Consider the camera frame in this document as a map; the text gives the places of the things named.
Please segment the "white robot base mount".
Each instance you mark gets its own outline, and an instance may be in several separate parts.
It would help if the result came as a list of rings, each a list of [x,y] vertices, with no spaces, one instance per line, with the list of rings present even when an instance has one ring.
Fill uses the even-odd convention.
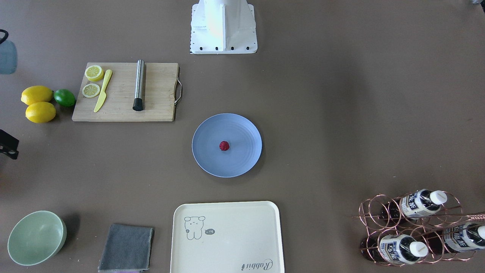
[[[192,5],[191,54],[251,54],[257,50],[255,11],[246,0],[200,0]]]

